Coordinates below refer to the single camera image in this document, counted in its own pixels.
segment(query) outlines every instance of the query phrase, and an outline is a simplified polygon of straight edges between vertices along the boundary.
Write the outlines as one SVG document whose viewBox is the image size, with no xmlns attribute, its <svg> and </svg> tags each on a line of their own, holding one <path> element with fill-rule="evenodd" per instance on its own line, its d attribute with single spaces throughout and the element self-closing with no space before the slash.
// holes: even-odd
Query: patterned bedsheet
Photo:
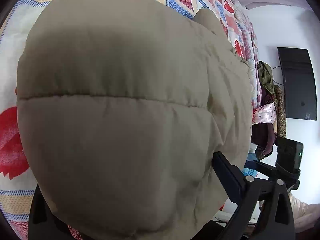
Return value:
<svg viewBox="0 0 320 240">
<path fill-rule="evenodd" d="M 29 210 L 37 182 L 25 158 L 17 125 L 17 64 L 31 27 L 50 1 L 19 0 L 0 29 L 0 208 L 23 240 L 27 240 Z M 236 52 L 249 62 L 252 105 L 256 108 L 256 37 L 250 21 L 241 18 L 239 7 L 231 0 L 157 1 L 190 19 L 201 8 L 214 12 Z M 69 229 L 74 238 L 81 238 L 76 230 Z"/>
</svg>

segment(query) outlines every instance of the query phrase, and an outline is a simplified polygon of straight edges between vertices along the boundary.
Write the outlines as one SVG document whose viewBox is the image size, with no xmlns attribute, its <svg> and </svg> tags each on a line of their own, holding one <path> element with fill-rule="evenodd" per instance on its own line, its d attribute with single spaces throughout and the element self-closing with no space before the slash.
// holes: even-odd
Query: television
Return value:
<svg viewBox="0 0 320 240">
<path fill-rule="evenodd" d="M 278 48 L 287 118 L 317 120 L 316 84 L 308 50 Z"/>
</svg>

